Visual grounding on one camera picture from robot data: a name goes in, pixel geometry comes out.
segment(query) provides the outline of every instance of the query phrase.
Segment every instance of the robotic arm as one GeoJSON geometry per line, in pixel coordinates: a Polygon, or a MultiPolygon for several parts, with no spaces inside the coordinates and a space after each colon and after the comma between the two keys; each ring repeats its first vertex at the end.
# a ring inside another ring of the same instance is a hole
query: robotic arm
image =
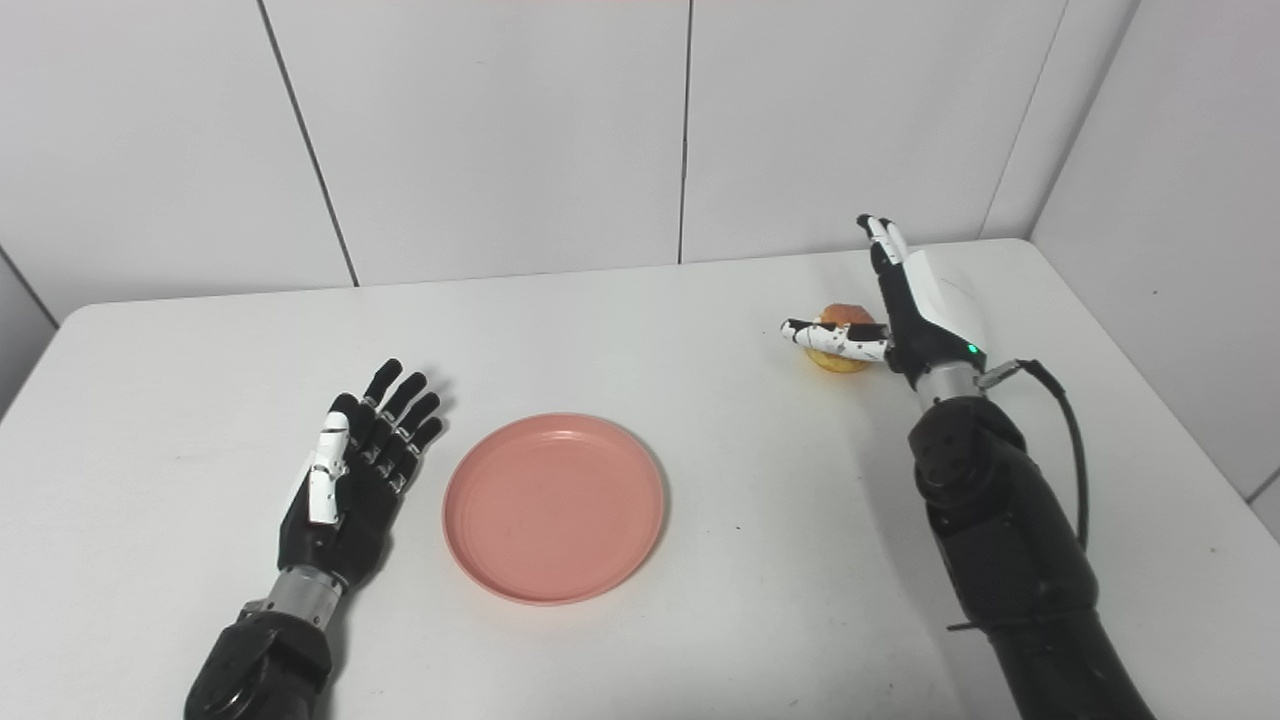
{"type": "Polygon", "coordinates": [[[960,273],[910,252],[891,220],[863,215],[888,325],[787,320],[794,342],[855,360],[883,359],[924,410],[908,437],[915,486],[969,626],[984,632],[1028,720],[1152,720],[1096,610],[1084,555],[1087,495],[1078,428],[1039,363],[986,372],[982,315],[960,273]],[[986,391],[1028,370],[1066,413],[1080,474],[1073,532],[1027,442],[986,391]]]}
{"type": "Polygon", "coordinates": [[[325,628],[378,568],[399,497],[443,428],[440,398],[388,360],[362,400],[343,393],[325,418],[280,524],[280,574],[218,637],[187,696],[186,720],[308,720],[333,670],[325,628]]]}

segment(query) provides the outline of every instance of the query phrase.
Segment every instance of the black forearm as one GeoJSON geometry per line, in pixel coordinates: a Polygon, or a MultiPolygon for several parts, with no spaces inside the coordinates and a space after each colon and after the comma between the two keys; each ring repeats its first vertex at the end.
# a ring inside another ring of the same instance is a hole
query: black forearm
{"type": "Polygon", "coordinates": [[[187,696],[186,720],[308,720],[333,670],[325,626],[337,580],[287,568],[214,643],[187,696]]]}
{"type": "Polygon", "coordinates": [[[1149,720],[1097,612],[988,633],[1023,717],[1149,720]]]}
{"type": "Polygon", "coordinates": [[[956,597],[1023,717],[1151,720],[1098,620],[1088,559],[1012,421],[983,397],[954,398],[910,442],[956,597]]]}

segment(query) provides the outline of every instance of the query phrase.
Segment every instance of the plate rim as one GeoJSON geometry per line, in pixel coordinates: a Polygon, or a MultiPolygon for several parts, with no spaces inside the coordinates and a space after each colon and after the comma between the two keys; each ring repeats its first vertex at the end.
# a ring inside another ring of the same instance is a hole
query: plate rim
{"type": "Polygon", "coordinates": [[[512,602],[518,602],[521,605],[531,605],[531,606],[540,606],[540,607],[550,607],[550,606],[557,606],[557,605],[572,605],[575,602],[582,602],[582,601],[590,600],[593,597],[599,597],[599,596],[602,596],[602,594],[612,591],[613,588],[621,585],[628,578],[631,578],[631,575],[634,575],[635,571],[639,570],[641,565],[645,564],[645,561],[649,559],[650,555],[653,555],[653,550],[658,544],[658,538],[662,536],[662,528],[663,528],[663,524],[664,524],[666,518],[667,518],[667,488],[664,486],[666,486],[666,483],[663,480],[662,468],[658,466],[658,461],[654,459],[653,454],[649,451],[649,448],[643,442],[640,442],[640,438],[637,438],[635,434],[632,434],[628,429],[623,428],[618,423],[614,423],[612,420],[605,420],[604,418],[600,418],[600,416],[596,416],[596,415],[589,415],[586,413],[538,413],[538,414],[534,414],[534,415],[527,415],[525,418],[520,418],[517,420],[512,420],[512,421],[509,421],[509,423],[507,423],[504,425],[500,425],[500,427],[495,428],[494,430],[489,432],[486,436],[484,436],[483,438],[480,438],[480,441],[476,442],[474,446],[471,446],[470,450],[467,450],[466,455],[462,456],[462,460],[460,460],[458,464],[457,464],[457,466],[453,469],[453,473],[449,475],[449,483],[444,488],[444,497],[440,501],[440,533],[444,536],[444,544],[445,544],[445,547],[449,548],[449,556],[453,557],[453,564],[457,565],[458,569],[462,570],[462,573],[467,578],[470,578],[475,584],[480,585],[485,591],[488,591],[488,592],[490,592],[490,593],[493,593],[493,594],[495,594],[498,597],[502,597],[504,600],[509,600],[512,602]],[[502,588],[494,587],[493,584],[490,584],[490,583],[488,583],[488,582],[477,578],[476,574],[472,573],[467,568],[467,564],[462,560],[462,557],[460,555],[460,550],[457,547],[454,547],[453,537],[449,533],[449,528],[451,528],[451,524],[449,524],[449,505],[451,505],[449,500],[451,500],[451,497],[454,493],[454,488],[456,488],[456,484],[457,484],[456,480],[458,478],[458,473],[462,470],[463,466],[466,466],[466,464],[471,459],[471,456],[475,455],[475,452],[477,450],[480,450],[485,443],[490,442],[494,437],[497,437],[498,434],[503,433],[504,430],[508,430],[509,428],[512,428],[515,425],[520,425],[520,424],[524,424],[524,423],[529,423],[529,421],[534,421],[534,420],[540,420],[540,419],[548,419],[548,418],[573,418],[573,419],[579,419],[579,420],[589,420],[591,423],[599,423],[599,424],[603,424],[603,425],[605,425],[608,428],[612,428],[612,429],[622,433],[622,436],[627,441],[630,441],[631,443],[634,443],[635,447],[640,450],[641,456],[645,459],[645,466],[646,466],[646,469],[649,469],[652,471],[652,477],[653,477],[653,480],[654,480],[653,486],[654,486],[654,489],[657,491],[657,497],[658,497],[658,514],[657,514],[655,521],[653,524],[653,529],[650,530],[649,536],[645,538],[645,543],[644,543],[645,551],[643,553],[639,553],[637,559],[634,562],[628,564],[628,566],[626,568],[626,571],[621,573],[621,575],[618,577],[617,580],[607,583],[604,587],[598,588],[598,589],[593,589],[593,591],[586,592],[586,593],[579,593],[579,594],[568,596],[568,597],[564,597],[564,598],[538,600],[538,598],[521,597],[518,594],[504,592],[502,588]]]}

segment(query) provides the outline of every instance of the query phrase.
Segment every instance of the white table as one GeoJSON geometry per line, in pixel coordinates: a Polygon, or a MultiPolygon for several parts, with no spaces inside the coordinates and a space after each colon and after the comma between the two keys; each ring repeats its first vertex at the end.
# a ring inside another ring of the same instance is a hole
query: white table
{"type": "MultiPolygon", "coordinates": [[[[1274,717],[1280,547],[1034,247],[931,252],[978,286],[992,357],[1041,357],[1075,402],[1101,612],[1157,716],[1274,717]]],[[[178,716],[275,575],[332,396],[389,355],[443,386],[448,429],[335,620],[325,716],[1012,717],[984,638],[942,632],[915,397],[778,337],[831,301],[882,316],[865,252],[81,310],[0,424],[0,717],[178,716]],[[552,410],[646,442],[669,516],[621,587],[539,609],[466,579],[439,516],[467,448],[552,410]]],[[[1055,404],[1029,379],[995,397],[1073,512],[1055,404]]]]}

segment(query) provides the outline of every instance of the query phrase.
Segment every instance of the pink plate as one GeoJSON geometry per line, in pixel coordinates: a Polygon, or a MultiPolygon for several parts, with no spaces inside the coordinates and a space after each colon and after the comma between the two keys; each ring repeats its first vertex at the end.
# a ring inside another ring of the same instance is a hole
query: pink plate
{"type": "Polygon", "coordinates": [[[622,428],[558,413],[494,430],[444,493],[444,538],[502,597],[563,605],[625,580],[658,539],[658,468],[622,428]]]}

